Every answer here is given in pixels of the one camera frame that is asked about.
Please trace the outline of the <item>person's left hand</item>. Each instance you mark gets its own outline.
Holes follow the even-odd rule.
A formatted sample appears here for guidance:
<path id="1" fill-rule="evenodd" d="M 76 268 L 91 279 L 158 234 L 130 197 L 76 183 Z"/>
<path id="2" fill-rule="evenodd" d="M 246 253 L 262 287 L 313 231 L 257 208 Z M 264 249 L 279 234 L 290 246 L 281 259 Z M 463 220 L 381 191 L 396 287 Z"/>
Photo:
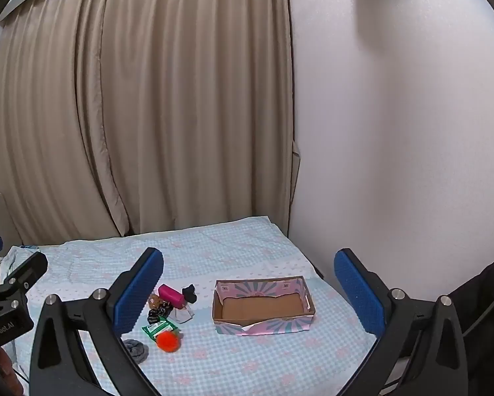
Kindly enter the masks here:
<path id="1" fill-rule="evenodd" d="M 23 386 L 13 370 L 10 357 L 3 348 L 0 348 L 0 376 L 14 396 L 23 395 Z"/>

